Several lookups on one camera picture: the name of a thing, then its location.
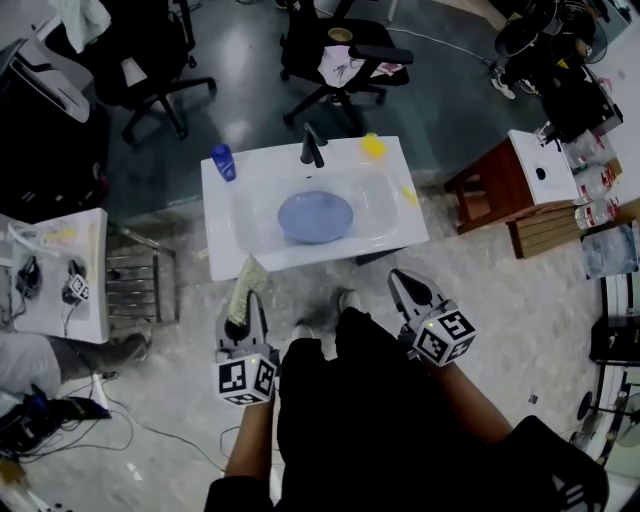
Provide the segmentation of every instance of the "blue bottle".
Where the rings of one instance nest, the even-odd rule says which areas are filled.
[[[236,164],[233,161],[231,148],[227,144],[218,144],[213,148],[211,158],[213,158],[220,176],[225,181],[229,182],[236,179]]]

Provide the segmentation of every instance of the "white box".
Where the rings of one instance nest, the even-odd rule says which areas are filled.
[[[276,367],[261,354],[230,359],[215,365],[217,395],[244,406],[268,402],[273,393]]]
[[[475,337],[469,320],[453,309],[422,322],[413,348],[436,366],[444,366],[462,356]]]

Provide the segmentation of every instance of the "office chair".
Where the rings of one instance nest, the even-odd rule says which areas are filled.
[[[178,139],[187,131],[167,101],[167,95],[196,85],[216,87],[213,78],[176,80],[182,69],[197,63],[189,51],[195,47],[187,0],[173,0],[180,15],[169,11],[168,0],[101,0],[111,15],[111,26],[82,53],[71,47],[64,26],[54,29],[45,39],[47,47],[87,68],[92,74],[98,98],[108,105],[135,110],[122,131],[124,140],[133,144],[133,127],[159,101],[173,124]],[[147,78],[127,87],[121,63],[133,58]]]
[[[549,511],[602,512],[609,501],[604,468],[535,416],[522,420],[492,458],[499,461],[494,479],[513,510],[545,503]]]
[[[291,126],[295,116],[317,101],[333,95],[342,104],[354,125],[354,134],[361,135],[364,129],[347,92],[375,93],[376,103],[382,105],[387,91],[380,86],[400,86],[409,82],[409,74],[405,68],[392,76],[371,77],[383,62],[411,64],[413,54],[396,48],[384,25],[373,21],[345,19],[353,2],[354,0],[342,0],[332,18],[318,18],[313,0],[287,0],[289,32],[286,38],[283,35],[280,39],[283,48],[280,77],[287,81],[290,75],[297,76],[320,84],[320,88],[283,116],[286,125]],[[345,43],[349,46],[349,55],[365,60],[358,74],[342,88],[327,85],[318,71],[325,46],[338,44],[328,35],[329,30],[336,27],[345,28],[353,34],[353,39]]]

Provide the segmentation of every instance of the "black office chair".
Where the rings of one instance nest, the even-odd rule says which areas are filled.
[[[187,0],[173,2],[180,5],[182,22],[175,12],[169,11],[168,0],[102,0],[111,15],[111,26],[79,54],[69,44],[62,25],[45,39],[51,51],[74,60],[93,74],[101,101],[135,110],[122,131],[129,144],[135,140],[133,127],[156,101],[167,112],[178,139],[184,139],[186,128],[178,121],[167,94],[201,84],[207,84],[209,90],[216,87],[211,77],[174,81],[184,66],[194,68],[197,63],[189,56],[195,47],[189,5]],[[133,58],[147,75],[131,87],[127,87],[121,65],[128,58]]]
[[[318,18],[313,0],[287,0],[289,33],[286,38],[282,36],[280,40],[283,48],[283,69],[280,77],[287,81],[290,75],[297,76],[320,84],[320,88],[291,112],[284,115],[285,124],[292,125],[293,119],[300,112],[323,97],[334,95],[353,123],[355,134],[360,135],[364,129],[351,101],[349,101],[347,92],[376,93],[376,102],[382,105],[387,91],[380,86],[400,86],[409,82],[409,74],[406,69],[401,69],[392,76],[371,77],[380,63],[411,64],[413,54],[408,50],[396,48],[384,25],[373,21],[345,19],[353,1],[342,0],[332,18],[321,19]],[[318,71],[325,46],[338,44],[328,34],[330,29],[336,27],[345,28],[353,34],[353,39],[345,43],[350,47],[349,55],[365,60],[358,74],[342,88],[327,85]]]

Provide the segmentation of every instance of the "metal rack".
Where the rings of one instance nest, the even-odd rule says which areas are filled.
[[[174,250],[128,228],[109,222],[108,235],[128,242],[124,254],[106,257],[106,294],[111,335],[123,335],[177,323],[175,290],[168,308],[163,309],[161,294],[161,257],[168,258],[175,284]]]

